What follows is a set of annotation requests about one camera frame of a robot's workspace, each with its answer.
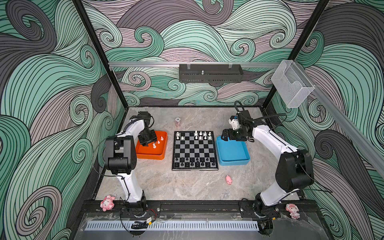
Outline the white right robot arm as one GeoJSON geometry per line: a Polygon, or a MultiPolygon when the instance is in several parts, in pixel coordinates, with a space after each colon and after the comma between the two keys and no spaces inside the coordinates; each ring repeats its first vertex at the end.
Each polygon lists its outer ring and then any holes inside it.
{"type": "Polygon", "coordinates": [[[224,129],[223,141],[257,140],[278,160],[275,181],[266,190],[257,194],[255,210],[262,212],[277,205],[288,195],[302,190],[315,181],[312,156],[307,150],[300,150],[277,134],[268,126],[240,126],[238,129],[224,129]]]}

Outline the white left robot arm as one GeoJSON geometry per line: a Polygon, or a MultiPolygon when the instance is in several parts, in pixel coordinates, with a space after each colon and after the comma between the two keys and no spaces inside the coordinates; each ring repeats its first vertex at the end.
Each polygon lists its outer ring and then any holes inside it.
{"type": "Polygon", "coordinates": [[[133,116],[120,133],[108,137],[105,142],[105,166],[119,180],[127,209],[147,210],[146,196],[135,172],[136,143],[142,141],[141,145],[147,147],[157,141],[156,133],[151,129],[153,121],[153,117],[133,116]]]}

